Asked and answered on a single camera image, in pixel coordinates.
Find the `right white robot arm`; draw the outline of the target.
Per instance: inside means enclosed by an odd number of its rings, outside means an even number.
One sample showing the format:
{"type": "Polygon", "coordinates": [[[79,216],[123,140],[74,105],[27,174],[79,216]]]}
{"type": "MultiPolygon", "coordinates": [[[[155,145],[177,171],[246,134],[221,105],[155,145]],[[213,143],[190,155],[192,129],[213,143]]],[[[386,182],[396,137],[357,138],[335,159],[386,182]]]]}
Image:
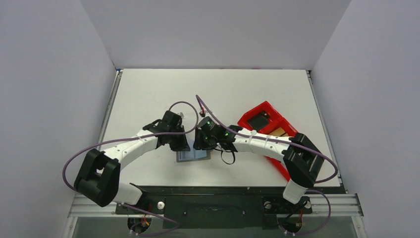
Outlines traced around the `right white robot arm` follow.
{"type": "Polygon", "coordinates": [[[223,127],[205,117],[195,129],[194,148],[213,150],[218,146],[230,152],[249,152],[280,161],[290,176],[279,199],[280,207],[286,212],[299,206],[305,191],[314,186],[324,162],[319,150],[304,134],[271,136],[236,125],[223,127]]]}

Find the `grey card holder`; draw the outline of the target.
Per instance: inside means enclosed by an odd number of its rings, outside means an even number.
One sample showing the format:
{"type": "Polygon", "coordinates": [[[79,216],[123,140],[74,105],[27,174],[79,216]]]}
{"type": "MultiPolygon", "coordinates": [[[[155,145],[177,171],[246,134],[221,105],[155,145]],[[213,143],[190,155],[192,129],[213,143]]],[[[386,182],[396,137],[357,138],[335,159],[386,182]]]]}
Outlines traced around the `grey card holder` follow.
{"type": "Polygon", "coordinates": [[[211,154],[206,150],[191,149],[190,151],[181,151],[176,154],[176,162],[178,163],[209,160],[210,158],[211,154]]]}

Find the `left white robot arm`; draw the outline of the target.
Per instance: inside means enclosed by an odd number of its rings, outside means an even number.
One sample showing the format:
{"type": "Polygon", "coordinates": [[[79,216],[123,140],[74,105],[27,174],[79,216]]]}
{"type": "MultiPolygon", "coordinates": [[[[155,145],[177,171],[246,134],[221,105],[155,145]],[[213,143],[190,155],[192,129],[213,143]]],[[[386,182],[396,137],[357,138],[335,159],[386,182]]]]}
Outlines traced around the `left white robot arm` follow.
{"type": "Polygon", "coordinates": [[[171,111],[128,141],[103,151],[88,150],[73,187],[101,207],[111,202],[126,203],[135,213],[142,213],[147,209],[147,198],[136,186],[121,182],[120,173],[140,156],[166,144],[174,152],[190,151],[182,116],[171,111]]]}

